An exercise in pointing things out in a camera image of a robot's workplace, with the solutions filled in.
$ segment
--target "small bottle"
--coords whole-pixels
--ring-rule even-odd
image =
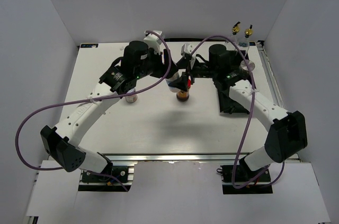
[[[127,93],[134,93],[136,91],[135,88],[129,90]],[[130,95],[130,96],[125,96],[125,100],[128,102],[128,103],[133,103],[135,101],[137,101],[138,99],[138,95],[137,94],[134,94],[134,95]]]
[[[188,88],[187,92],[185,92],[185,91],[177,92],[176,98],[178,99],[178,101],[185,102],[185,101],[187,101],[189,99],[189,97],[190,97],[190,88],[191,88],[191,80],[188,81],[187,88]]]
[[[232,33],[229,37],[229,39],[235,44],[235,45],[238,45],[238,38],[237,38],[237,33],[240,31],[240,22],[237,22],[233,28],[232,28]],[[226,45],[226,48],[227,50],[236,50],[236,48],[233,46],[233,44],[231,44],[229,41],[226,41],[225,42],[225,45]]]
[[[255,69],[255,63],[252,62],[252,61],[250,61],[250,60],[247,60],[247,59],[246,59],[246,62],[248,63],[248,66],[249,66],[250,71],[254,71],[254,69]],[[249,72],[248,72],[248,68],[247,68],[247,66],[246,66],[246,64],[245,64],[244,61],[242,61],[242,62],[240,63],[240,67],[239,67],[239,68],[240,68],[240,71],[249,73]]]
[[[253,33],[252,25],[249,26],[248,29],[245,30],[245,36],[239,40],[239,49],[244,51],[244,56],[246,57],[248,49],[249,49],[249,36]]]

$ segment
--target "white tabletop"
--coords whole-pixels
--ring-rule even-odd
[[[56,167],[44,161],[42,167]],[[27,216],[38,224],[321,223],[329,221],[310,163],[287,163],[273,194],[223,195],[220,164],[138,163],[128,193],[78,191],[80,170],[39,173]],[[272,178],[281,164],[272,164]]]
[[[206,42],[198,53],[208,59],[208,48],[220,42]],[[169,42],[174,61],[181,57],[183,42]],[[85,98],[99,77],[117,57],[123,55],[127,43],[100,43],[97,48],[80,48],[70,81],[66,101]],[[258,90],[272,100],[258,50],[251,46],[250,60]],[[142,89],[157,81],[146,77],[138,81]],[[63,108],[61,118],[72,113],[74,106]],[[138,95],[135,103],[124,99],[108,109],[88,133],[80,146],[106,154],[133,153],[235,153],[247,121],[246,114],[220,114],[218,95],[212,79],[198,78],[190,89],[186,103],[176,99],[165,82]],[[253,119],[242,152],[263,146],[267,132]]]

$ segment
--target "brass fitting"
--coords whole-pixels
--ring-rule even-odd
[[[233,28],[232,28],[232,33],[233,33],[233,35],[236,35],[236,34],[240,31],[239,25],[240,25],[240,22],[236,23],[236,24],[233,26]]]
[[[252,25],[250,25],[249,28],[245,30],[245,37],[248,38],[249,36],[252,35],[252,33],[253,33]]]

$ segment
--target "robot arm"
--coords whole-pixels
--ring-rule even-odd
[[[229,88],[229,97],[250,110],[252,86],[240,80]],[[255,93],[254,113],[268,135],[265,145],[239,161],[248,177],[271,163],[281,163],[307,146],[305,117],[298,111],[289,111],[273,104],[261,93]]]
[[[67,172],[77,168],[102,174],[111,174],[112,163],[103,155],[79,146],[83,136],[105,111],[116,104],[120,98],[97,100],[103,96],[125,94],[136,86],[137,80],[148,75],[161,78],[168,68],[168,57],[162,62],[159,39],[153,34],[144,41],[132,41],[124,49],[123,57],[112,63],[100,77],[99,83],[87,97],[89,103],[79,105],[67,118],[53,128],[45,126],[40,134],[48,154]],[[177,73],[171,64],[167,79]]]
[[[235,106],[240,105],[242,109],[249,111],[252,85],[248,80],[250,79],[248,71],[240,67],[242,59],[236,55],[236,51],[228,51],[224,45],[214,44],[209,48],[209,61],[198,62],[190,55],[191,49],[187,47],[191,46],[188,44],[183,46],[183,58],[177,65],[179,68],[191,70],[189,72],[186,70],[186,74],[172,82],[170,86],[187,91],[186,82],[189,73],[191,77],[212,78],[217,90],[225,95],[229,110],[234,110]],[[305,118],[300,112],[290,113],[256,92],[253,116],[264,125],[268,135],[263,147],[239,161],[248,178],[254,177],[261,168],[273,162],[283,162],[307,146]]]

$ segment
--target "white wall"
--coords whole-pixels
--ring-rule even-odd
[[[35,109],[64,100],[75,57],[76,46],[50,0],[0,0],[1,223],[22,223],[35,177],[16,155],[16,129]],[[59,113],[41,113],[24,128],[20,146],[31,164],[46,157],[39,132]]]
[[[52,0],[76,43],[139,38],[147,29],[168,37],[229,34],[241,21],[265,39],[286,0]]]
[[[310,161],[332,223],[339,223],[339,0],[287,0],[266,51],[291,111],[306,117]]]

